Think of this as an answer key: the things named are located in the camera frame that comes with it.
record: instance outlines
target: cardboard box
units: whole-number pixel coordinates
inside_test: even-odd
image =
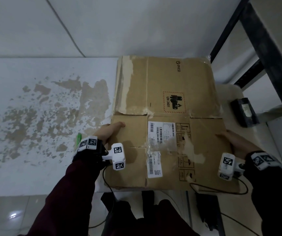
[[[112,187],[189,190],[189,182],[238,192],[218,177],[230,144],[207,59],[123,56],[118,61],[114,116],[126,127],[109,141],[123,143],[126,168],[108,168]]]

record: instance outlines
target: white table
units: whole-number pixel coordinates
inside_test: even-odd
[[[50,193],[77,134],[110,123],[116,66],[117,58],[0,59],[0,196]]]

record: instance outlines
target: person's right hand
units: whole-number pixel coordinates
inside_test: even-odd
[[[220,134],[217,134],[217,136],[225,137],[233,145],[233,153],[238,158],[245,159],[246,155],[250,152],[262,151],[254,143],[251,143],[242,136],[230,130],[221,132]]]

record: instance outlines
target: maroon sleeve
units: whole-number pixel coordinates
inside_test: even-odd
[[[47,196],[27,235],[88,235],[92,197],[99,170],[73,162]]]

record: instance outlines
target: black metal frame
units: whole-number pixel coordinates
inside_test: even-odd
[[[239,3],[210,54],[211,62],[220,51],[239,19],[259,57],[259,61],[246,71],[246,73],[238,79],[235,84],[240,87],[244,87],[264,68],[282,102],[282,54],[248,1],[249,0],[241,0]]]

